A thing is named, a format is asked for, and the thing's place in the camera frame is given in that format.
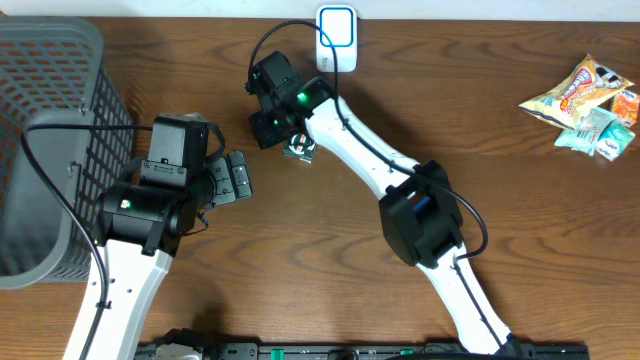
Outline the dark green Zam-Buk box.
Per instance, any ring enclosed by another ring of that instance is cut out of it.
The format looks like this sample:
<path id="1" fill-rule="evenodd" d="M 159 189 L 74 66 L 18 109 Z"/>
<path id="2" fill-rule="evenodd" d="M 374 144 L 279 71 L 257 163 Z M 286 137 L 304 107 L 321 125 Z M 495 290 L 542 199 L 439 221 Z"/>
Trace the dark green Zam-Buk box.
<path id="1" fill-rule="evenodd" d="M 311 164 L 316 153 L 316 143 L 304 133 L 293 135 L 284 145 L 283 154 Z"/>

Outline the green snack packet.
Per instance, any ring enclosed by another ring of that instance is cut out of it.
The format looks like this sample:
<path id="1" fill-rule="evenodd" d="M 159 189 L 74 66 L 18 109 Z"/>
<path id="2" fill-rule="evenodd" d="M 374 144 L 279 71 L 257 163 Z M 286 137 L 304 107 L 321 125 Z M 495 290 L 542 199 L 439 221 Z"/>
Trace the green snack packet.
<path id="1" fill-rule="evenodd" d="M 575 130 L 563 130 L 554 142 L 555 147 L 568 147 L 573 151 L 593 156 L 598 139 L 617 116 L 600 107 L 593 108 Z"/>

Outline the large orange white snack bag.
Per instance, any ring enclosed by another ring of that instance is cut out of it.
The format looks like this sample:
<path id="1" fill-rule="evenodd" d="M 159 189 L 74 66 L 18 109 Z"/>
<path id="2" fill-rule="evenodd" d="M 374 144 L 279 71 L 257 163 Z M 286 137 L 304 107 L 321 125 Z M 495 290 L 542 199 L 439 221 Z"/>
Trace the large orange white snack bag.
<path id="1" fill-rule="evenodd" d="M 592 109 L 633 85 L 587 54 L 557 86 L 518 107 L 548 124 L 575 130 Z"/>

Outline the teal white packet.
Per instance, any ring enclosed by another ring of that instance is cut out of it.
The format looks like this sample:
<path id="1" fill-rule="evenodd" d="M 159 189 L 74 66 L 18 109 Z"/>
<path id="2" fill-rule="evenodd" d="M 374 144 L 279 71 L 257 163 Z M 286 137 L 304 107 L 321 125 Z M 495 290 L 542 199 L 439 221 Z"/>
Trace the teal white packet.
<path id="1" fill-rule="evenodd" d="M 611 122 L 596 143 L 596 152 L 609 161 L 616 160 L 634 140 L 635 133 L 618 121 Z"/>

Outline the orange red snack packet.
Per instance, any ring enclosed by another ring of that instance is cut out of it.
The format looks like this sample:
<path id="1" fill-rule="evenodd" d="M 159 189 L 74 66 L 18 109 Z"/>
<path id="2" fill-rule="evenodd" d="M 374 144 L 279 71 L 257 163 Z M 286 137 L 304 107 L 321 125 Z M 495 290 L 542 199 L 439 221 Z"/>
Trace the orange red snack packet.
<path id="1" fill-rule="evenodd" d="M 639 113 L 639 95 L 628 90 L 619 92 L 612 99 L 610 111 L 622 125 L 632 127 L 636 124 Z"/>

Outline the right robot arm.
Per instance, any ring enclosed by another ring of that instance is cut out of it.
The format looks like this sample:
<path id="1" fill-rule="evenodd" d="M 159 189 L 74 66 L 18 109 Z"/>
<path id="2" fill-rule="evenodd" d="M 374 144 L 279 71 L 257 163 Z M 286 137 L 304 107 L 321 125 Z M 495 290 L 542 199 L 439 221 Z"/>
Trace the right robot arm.
<path id="1" fill-rule="evenodd" d="M 321 77 L 305 80 L 279 51 L 249 65 L 247 92 L 260 111 L 250 118 L 262 148 L 305 133 L 344 162 L 378 200 L 383 235 L 398 258 L 435 288 L 471 353 L 514 355 L 517 343 L 499 318 L 470 265 L 460 210 L 469 202 L 451 187 L 435 161 L 420 164 L 364 125 Z"/>

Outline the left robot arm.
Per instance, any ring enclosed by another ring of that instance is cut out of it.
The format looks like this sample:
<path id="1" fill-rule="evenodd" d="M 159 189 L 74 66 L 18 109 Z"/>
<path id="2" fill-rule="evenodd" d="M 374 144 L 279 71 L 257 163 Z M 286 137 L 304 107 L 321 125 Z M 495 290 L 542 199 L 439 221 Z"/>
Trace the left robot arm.
<path id="1" fill-rule="evenodd" d="M 116 181 L 97 201 L 92 230 L 100 255 L 92 261 L 86 292 L 64 356 L 134 357 L 153 299 L 182 238 L 208 211 L 239 198 L 217 124 L 197 114 L 159 115 L 140 176 Z"/>

